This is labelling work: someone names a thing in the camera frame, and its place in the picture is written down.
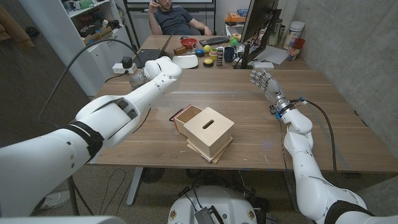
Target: box lid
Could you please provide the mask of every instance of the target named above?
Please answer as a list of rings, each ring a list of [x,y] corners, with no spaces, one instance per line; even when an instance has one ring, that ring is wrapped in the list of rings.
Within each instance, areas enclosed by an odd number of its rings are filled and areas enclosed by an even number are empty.
[[[185,123],[184,127],[207,146],[211,146],[233,125],[233,121],[207,107]]]

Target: computer monitor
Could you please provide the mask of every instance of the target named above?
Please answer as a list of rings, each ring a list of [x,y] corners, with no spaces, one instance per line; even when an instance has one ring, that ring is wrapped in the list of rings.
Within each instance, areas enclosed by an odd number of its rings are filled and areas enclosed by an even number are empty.
[[[244,23],[243,33],[241,37],[241,44],[249,40],[261,29],[267,28],[262,36],[260,46],[249,54],[249,50],[245,47],[242,56],[242,63],[237,68],[248,68],[247,63],[257,57],[263,50],[266,49],[267,40],[271,32],[275,29],[276,21],[278,20],[282,10],[277,9],[278,0],[251,0],[249,12]]]

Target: dark t-shirt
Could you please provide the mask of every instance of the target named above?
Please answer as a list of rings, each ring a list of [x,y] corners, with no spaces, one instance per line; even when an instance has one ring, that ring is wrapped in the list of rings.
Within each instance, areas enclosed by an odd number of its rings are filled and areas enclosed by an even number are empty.
[[[193,19],[182,7],[172,7],[169,12],[157,10],[155,19],[165,35],[194,35],[188,23]]]

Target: red bowl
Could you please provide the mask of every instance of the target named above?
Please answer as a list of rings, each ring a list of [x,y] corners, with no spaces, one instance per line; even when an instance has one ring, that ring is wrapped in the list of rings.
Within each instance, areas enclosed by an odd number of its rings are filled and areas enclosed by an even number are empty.
[[[198,40],[194,38],[185,38],[181,40],[181,44],[186,48],[186,49],[192,49],[193,47],[196,47],[198,43]]]

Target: wooden table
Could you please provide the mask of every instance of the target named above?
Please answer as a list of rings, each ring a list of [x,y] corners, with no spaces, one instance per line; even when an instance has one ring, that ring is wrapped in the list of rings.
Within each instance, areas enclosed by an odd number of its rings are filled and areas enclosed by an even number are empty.
[[[164,44],[166,43],[167,39],[169,38],[169,35],[150,35],[147,40],[144,42],[144,44],[141,46],[141,49],[161,49],[163,48]],[[212,37],[220,37],[220,36],[204,36],[204,35],[194,35],[194,36],[189,36],[191,38],[195,38],[196,40],[205,40],[205,39],[209,39]],[[181,43],[180,43],[180,35],[175,35],[171,38],[165,53],[167,56],[169,56],[170,58],[173,58],[174,56],[174,51],[173,49],[176,49],[177,47],[181,47]],[[225,44],[220,44],[220,46],[226,47],[228,46],[229,43],[225,43]],[[203,49],[203,46],[201,44],[197,44],[197,49]],[[211,68],[206,68],[203,66],[203,61],[209,57],[198,57],[198,66],[197,68],[204,68],[204,69],[232,69],[233,65],[235,64],[235,62],[231,62],[231,63],[226,63],[223,61],[223,66],[216,66],[214,65]],[[282,62],[280,65],[278,64],[274,64],[275,69],[289,69],[289,70],[309,70],[311,69],[307,63],[305,63],[304,59],[301,57],[297,57],[296,60],[294,60],[293,62],[289,62],[289,61],[284,61]]]
[[[333,85],[313,70],[272,70],[288,99],[304,97],[325,110],[336,142],[338,171],[398,172],[398,161],[366,127]],[[180,88],[164,95],[153,107],[142,127],[112,149],[103,149],[96,164],[197,169],[284,170],[282,133],[278,120],[269,113],[271,105],[262,91],[250,82],[249,70],[184,70]],[[129,77],[113,80],[98,96],[130,92]],[[233,142],[217,164],[208,163],[187,147],[169,118],[193,104],[211,107],[235,122]],[[313,122],[313,154],[321,170],[332,171],[328,126],[321,112],[305,105],[298,109]],[[287,168],[292,158],[285,152]]]

